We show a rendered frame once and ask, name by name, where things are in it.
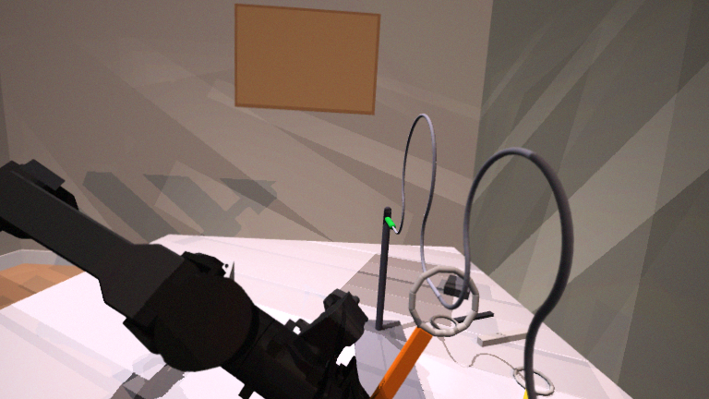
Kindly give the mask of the grey loop with yellow handle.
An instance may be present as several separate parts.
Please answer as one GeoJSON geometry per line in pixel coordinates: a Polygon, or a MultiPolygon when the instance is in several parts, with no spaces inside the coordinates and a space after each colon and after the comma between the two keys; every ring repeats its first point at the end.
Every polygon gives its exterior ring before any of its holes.
{"type": "MultiPolygon", "coordinates": [[[[525,389],[525,393],[524,393],[523,399],[528,399],[527,391],[526,391],[526,388],[525,388],[525,384],[522,383],[522,382],[518,379],[518,377],[517,377],[517,375],[516,375],[517,372],[518,372],[518,370],[521,370],[521,369],[523,369],[523,366],[520,366],[520,367],[514,369],[513,375],[514,375],[514,379],[525,389]]],[[[548,382],[548,384],[550,385],[549,390],[547,390],[547,391],[538,391],[538,390],[536,390],[536,394],[541,394],[541,395],[549,395],[549,394],[552,394],[552,393],[554,392],[554,384],[552,383],[552,381],[550,381],[549,378],[546,377],[545,374],[543,374],[542,372],[540,372],[540,371],[538,371],[538,370],[536,370],[536,369],[534,369],[534,373],[536,373],[536,374],[540,375],[541,377],[543,377],[544,380],[546,380],[546,381],[548,382]]]]}

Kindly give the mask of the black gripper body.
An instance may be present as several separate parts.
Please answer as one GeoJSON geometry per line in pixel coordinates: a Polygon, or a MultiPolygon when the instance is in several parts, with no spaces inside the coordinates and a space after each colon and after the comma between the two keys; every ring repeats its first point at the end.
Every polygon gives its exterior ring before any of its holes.
{"type": "Polygon", "coordinates": [[[325,368],[324,373],[314,363],[305,375],[284,346],[289,333],[297,336],[294,323],[290,318],[285,324],[275,319],[261,336],[235,375],[244,384],[238,394],[241,398],[257,393],[264,399],[344,399],[345,392],[339,387],[347,367],[336,364],[342,350],[324,364],[316,361],[325,368]]]}

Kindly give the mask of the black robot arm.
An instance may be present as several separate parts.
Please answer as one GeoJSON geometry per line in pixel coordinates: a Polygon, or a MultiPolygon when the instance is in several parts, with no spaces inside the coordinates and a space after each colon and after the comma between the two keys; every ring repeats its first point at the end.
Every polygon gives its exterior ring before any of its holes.
{"type": "MultiPolygon", "coordinates": [[[[32,159],[0,167],[0,232],[32,239],[99,280],[105,305],[126,317],[123,326],[174,369],[221,367],[235,377],[275,320],[215,257],[160,244],[134,244],[79,211],[59,177],[32,159]]],[[[360,299],[336,288],[324,312],[284,342],[305,375],[364,333],[360,299]],[[316,361],[319,361],[320,364],[316,361]]]]}

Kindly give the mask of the beige loop with orange handle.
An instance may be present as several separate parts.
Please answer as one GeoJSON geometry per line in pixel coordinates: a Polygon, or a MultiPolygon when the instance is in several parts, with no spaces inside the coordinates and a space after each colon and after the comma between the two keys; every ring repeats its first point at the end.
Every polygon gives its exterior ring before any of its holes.
{"type": "Polygon", "coordinates": [[[393,399],[432,336],[452,337],[469,328],[475,319],[479,309],[479,292],[470,277],[468,287],[472,292],[472,309],[463,323],[449,330],[434,330],[422,322],[418,312],[415,310],[416,293],[426,279],[437,273],[454,273],[461,279],[463,279],[464,275],[464,272],[460,269],[450,266],[437,266],[419,275],[409,293],[409,312],[417,326],[370,399],[393,399]]]}

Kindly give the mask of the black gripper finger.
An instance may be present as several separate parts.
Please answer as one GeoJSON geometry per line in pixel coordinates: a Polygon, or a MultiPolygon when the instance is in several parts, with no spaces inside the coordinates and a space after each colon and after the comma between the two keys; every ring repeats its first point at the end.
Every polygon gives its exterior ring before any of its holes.
{"type": "Polygon", "coordinates": [[[353,356],[351,360],[349,361],[348,365],[346,366],[346,373],[344,380],[339,387],[341,390],[345,390],[347,385],[349,384],[350,381],[353,382],[354,384],[354,391],[356,395],[356,399],[370,399],[370,396],[364,389],[364,387],[361,385],[359,377],[358,377],[358,372],[357,372],[357,366],[356,366],[356,358],[353,356]]]}
{"type": "Polygon", "coordinates": [[[356,399],[355,388],[352,381],[349,382],[344,392],[344,399],[356,399]]]}

